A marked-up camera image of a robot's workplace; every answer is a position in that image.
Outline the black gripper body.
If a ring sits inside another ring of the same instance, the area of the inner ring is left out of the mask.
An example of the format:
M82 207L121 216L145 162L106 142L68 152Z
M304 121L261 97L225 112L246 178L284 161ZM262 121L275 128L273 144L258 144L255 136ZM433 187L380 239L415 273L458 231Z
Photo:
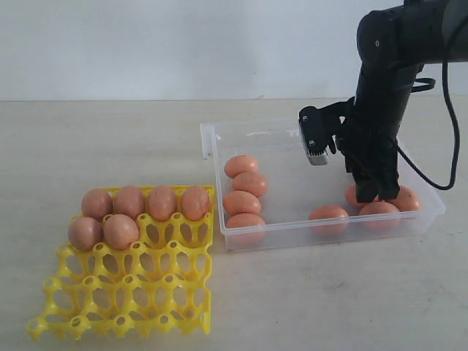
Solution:
M350 109L339 116L336 146L348 173L358 183L396 183L399 113L395 110Z

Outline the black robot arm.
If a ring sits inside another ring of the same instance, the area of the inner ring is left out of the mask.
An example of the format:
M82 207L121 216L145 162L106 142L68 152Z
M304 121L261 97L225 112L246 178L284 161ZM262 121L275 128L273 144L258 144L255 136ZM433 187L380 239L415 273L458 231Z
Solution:
M361 70L339 149L359 203L392 200L400 191L397 134L418 74L426 64L467 61L466 1L405 1L373 10L357 31Z

